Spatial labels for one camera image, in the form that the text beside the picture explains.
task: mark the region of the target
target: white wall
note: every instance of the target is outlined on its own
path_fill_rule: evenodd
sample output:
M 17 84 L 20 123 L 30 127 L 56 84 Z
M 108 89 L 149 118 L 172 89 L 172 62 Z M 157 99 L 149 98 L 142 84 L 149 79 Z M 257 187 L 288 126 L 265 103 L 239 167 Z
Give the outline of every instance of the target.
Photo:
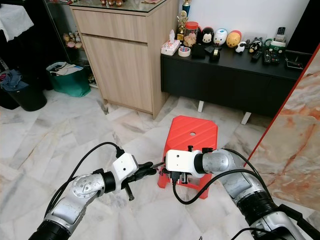
M 193 0 L 189 21 L 214 30 L 265 33 L 273 38 L 278 27 L 286 27 L 289 42 L 309 0 Z

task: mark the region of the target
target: white towel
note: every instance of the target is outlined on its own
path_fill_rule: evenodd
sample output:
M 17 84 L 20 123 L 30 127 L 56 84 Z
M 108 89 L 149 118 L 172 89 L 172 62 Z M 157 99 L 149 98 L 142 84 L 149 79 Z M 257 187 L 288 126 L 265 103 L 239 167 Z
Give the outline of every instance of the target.
M 7 42 L 18 37 L 33 25 L 34 23 L 23 6 L 1 5 L 0 30 L 3 30 Z

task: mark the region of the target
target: teal bag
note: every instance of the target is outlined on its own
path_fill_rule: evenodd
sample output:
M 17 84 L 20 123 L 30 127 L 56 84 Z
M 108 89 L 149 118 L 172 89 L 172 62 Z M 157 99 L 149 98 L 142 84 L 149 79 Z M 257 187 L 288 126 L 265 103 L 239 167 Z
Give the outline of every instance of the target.
M 72 97 L 83 97 L 90 93 L 91 89 L 88 82 L 88 76 L 84 68 L 79 71 L 62 76 L 52 76 L 50 71 L 64 62 L 58 61 L 46 68 L 49 74 L 53 89 L 59 93 L 68 94 Z

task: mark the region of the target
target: black cabinet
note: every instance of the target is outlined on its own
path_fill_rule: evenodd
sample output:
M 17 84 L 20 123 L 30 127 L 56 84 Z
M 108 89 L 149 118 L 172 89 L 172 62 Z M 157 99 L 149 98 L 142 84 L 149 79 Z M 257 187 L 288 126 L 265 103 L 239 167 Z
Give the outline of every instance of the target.
M 273 117 L 299 78 L 300 72 L 281 65 L 251 62 L 223 48 L 218 62 L 161 55 L 163 92 Z

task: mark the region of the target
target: cabinet leg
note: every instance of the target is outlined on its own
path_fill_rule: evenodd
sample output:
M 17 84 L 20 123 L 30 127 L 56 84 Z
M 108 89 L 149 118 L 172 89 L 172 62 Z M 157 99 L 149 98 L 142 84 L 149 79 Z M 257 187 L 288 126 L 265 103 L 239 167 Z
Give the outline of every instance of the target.
M 241 124 L 246 125 L 250 116 L 251 116 L 251 112 L 246 111 L 243 118 L 242 118 Z
M 198 112 L 202 112 L 202 108 L 204 107 L 204 101 L 199 101 Z

